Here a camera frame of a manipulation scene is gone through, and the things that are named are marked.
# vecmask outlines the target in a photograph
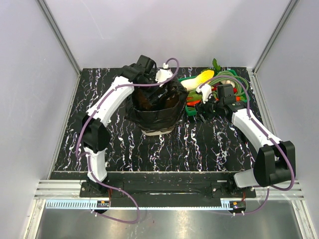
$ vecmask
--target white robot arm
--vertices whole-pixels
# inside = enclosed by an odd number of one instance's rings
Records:
[[[258,153],[253,169],[234,175],[234,181],[238,188],[258,185],[266,187],[291,179],[287,163],[269,140],[270,138],[285,153],[293,168],[294,175],[296,175],[294,145],[290,141],[282,142],[257,120],[251,110],[247,111],[246,103],[237,102],[232,85],[217,86],[218,99],[212,95],[211,86],[208,84],[198,87],[196,91],[203,95],[202,102],[195,105],[197,112],[209,118],[216,115],[228,118],[253,144]]]
[[[92,171],[100,182],[103,182],[107,177],[105,150],[110,141],[110,135],[106,127],[111,116],[120,104],[133,93],[137,84],[161,83],[172,77],[172,72],[167,69],[168,65],[165,64],[165,67],[166,69],[157,70],[156,64],[152,59],[140,56],[137,64],[122,68],[120,76],[114,79],[108,91],[94,106],[86,111],[86,114],[80,113],[77,115],[78,131],[81,131],[86,120],[93,115],[84,131],[82,141],[85,152],[90,153]],[[163,85],[152,87],[145,91],[144,96],[150,102],[155,102],[158,99],[156,94],[161,92],[161,90],[164,91],[163,88]],[[88,173],[88,178],[96,183],[91,173]]]

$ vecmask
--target black bag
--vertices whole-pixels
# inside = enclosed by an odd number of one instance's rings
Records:
[[[188,92],[177,79],[166,83],[166,88],[167,92],[156,105],[147,104],[141,90],[136,88],[126,99],[125,119],[136,123],[146,133],[173,130],[184,113]]]

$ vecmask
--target purple cable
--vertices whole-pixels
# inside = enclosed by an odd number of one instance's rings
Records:
[[[118,85],[115,87],[115,89],[112,89],[110,90],[106,95],[105,97],[101,100],[101,102],[98,104],[98,106],[96,107],[97,110],[101,107],[101,105],[103,104],[103,102],[106,100],[106,98],[108,96],[110,96],[110,94],[115,91],[116,89],[120,88],[120,87],[125,87],[125,86],[136,86],[136,87],[153,87],[153,86],[160,86],[160,85],[163,85],[167,82],[169,82],[170,80],[172,80],[176,75],[177,75],[177,72],[179,70],[179,61],[176,59],[176,58],[169,58],[167,61],[166,61],[166,64],[168,64],[169,61],[171,60],[174,60],[177,64],[177,67],[176,67],[176,70],[174,72],[174,74],[168,78],[167,80],[161,82],[161,83],[155,83],[155,84],[123,84],[123,85]],[[122,193],[124,193],[125,195],[127,195],[132,201],[133,203],[135,204],[136,206],[136,209],[137,209],[137,218],[133,221],[124,221],[124,220],[121,220],[121,219],[117,219],[117,218],[112,218],[112,217],[109,217],[109,216],[106,216],[106,215],[103,215],[103,214],[99,214],[99,213],[96,213],[97,215],[101,216],[101,217],[104,217],[104,218],[107,218],[107,219],[111,219],[111,220],[114,220],[114,221],[117,221],[117,222],[120,222],[120,223],[127,223],[127,224],[135,224],[137,223],[139,220],[140,220],[140,208],[137,204],[137,202],[134,200],[134,198],[128,194],[126,191],[120,189],[120,188],[116,188],[116,187],[113,187],[113,186],[110,186],[110,185],[106,185],[104,183],[102,183],[100,180],[98,180],[96,178],[96,176],[94,175],[94,173],[92,172],[92,168],[91,168],[91,156],[90,156],[90,153],[89,152],[83,152],[81,154],[79,154],[79,149],[80,149],[80,143],[82,141],[82,137],[83,137],[83,134],[84,134],[84,131],[86,129],[86,127],[88,126],[90,120],[94,117],[94,115],[97,113],[97,110],[93,111],[93,113],[90,115],[90,117],[86,120],[86,122],[84,123],[83,127],[82,127],[82,130],[80,132],[80,135],[79,135],[79,138],[78,138],[78,141],[76,143],[76,148],[75,148],[75,155],[77,158],[80,158],[84,155],[87,155],[87,161],[88,161],[88,169],[89,169],[89,172],[91,172],[91,175],[93,177],[93,179],[100,185],[102,185],[103,187],[106,187],[106,188],[111,188],[113,190],[117,190],[117,191],[120,191]]]
[[[253,213],[256,213],[258,211],[260,211],[266,204],[266,202],[268,201],[268,198],[269,198],[269,188],[267,189],[267,195],[266,195],[266,198],[265,198],[265,201],[255,210],[251,211],[251,212],[247,212],[245,213],[245,215],[251,215]]]
[[[122,189],[120,189],[120,188],[116,188],[116,187],[113,187],[113,186],[104,184],[104,183],[102,183],[101,181],[99,181],[99,180],[95,177],[94,173],[92,172],[92,168],[91,168],[91,156],[88,155],[87,158],[88,158],[88,168],[89,168],[89,172],[91,172],[91,175],[92,175],[92,177],[94,178],[94,180],[95,180],[96,182],[98,182],[100,185],[102,185],[103,187],[111,188],[111,189],[113,189],[113,190],[117,190],[117,191],[119,191],[119,192],[124,193],[126,196],[128,196],[128,198],[130,198],[130,199],[132,200],[132,202],[135,204],[135,207],[136,207],[136,209],[137,209],[137,217],[136,217],[136,219],[133,220],[133,221],[124,221],[124,220],[117,219],[117,218],[112,218],[112,217],[110,217],[110,216],[103,215],[103,214],[100,214],[100,213],[96,213],[96,214],[102,216],[103,218],[112,219],[112,220],[117,221],[117,222],[119,222],[119,223],[127,223],[127,224],[135,224],[135,223],[137,223],[137,222],[140,220],[141,213],[140,213],[140,208],[139,208],[137,202],[135,201],[135,199],[134,199],[130,194],[128,194],[126,191],[124,191],[124,190],[122,190]]]
[[[294,174],[294,170],[293,170],[293,167],[291,166],[287,156],[285,155],[285,153],[283,152],[283,150],[279,147],[279,145],[274,141],[274,139],[272,138],[269,138],[269,140],[275,145],[275,147],[277,148],[277,150],[279,151],[279,153],[284,157],[284,160],[285,162],[287,163],[288,165],[288,168],[290,170],[290,173],[291,173],[291,181],[290,181],[290,185],[288,188],[280,188],[280,187],[277,187],[275,185],[272,185],[273,188],[275,189],[278,189],[278,190],[281,190],[281,191],[289,191],[290,189],[293,188],[294,186],[294,183],[295,183],[295,174]]]

